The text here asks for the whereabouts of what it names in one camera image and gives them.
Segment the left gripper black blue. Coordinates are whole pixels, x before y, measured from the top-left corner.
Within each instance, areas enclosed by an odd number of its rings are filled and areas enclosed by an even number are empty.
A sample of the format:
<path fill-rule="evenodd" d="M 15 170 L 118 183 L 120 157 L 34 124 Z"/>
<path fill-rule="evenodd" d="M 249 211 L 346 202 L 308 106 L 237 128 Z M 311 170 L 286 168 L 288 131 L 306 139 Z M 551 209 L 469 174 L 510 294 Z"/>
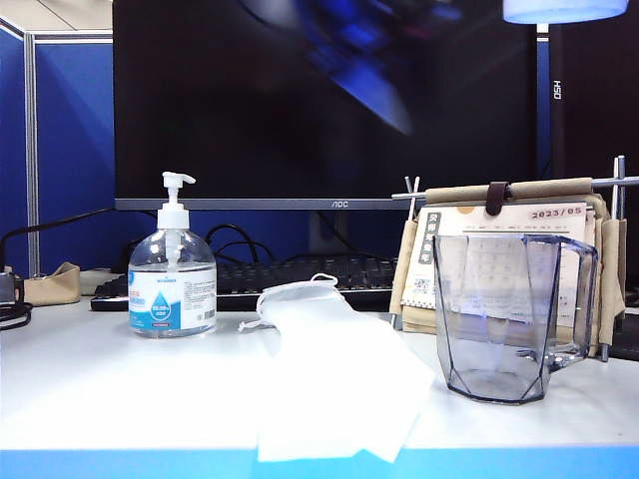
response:
<path fill-rule="evenodd" d="M 239 6 L 272 30 L 303 37 L 313 63 L 328 73 L 403 43 L 428 40 L 459 22 L 457 1 L 241 1 Z M 371 65 L 347 67 L 343 88 L 386 124 L 412 133 L 400 96 Z"/>

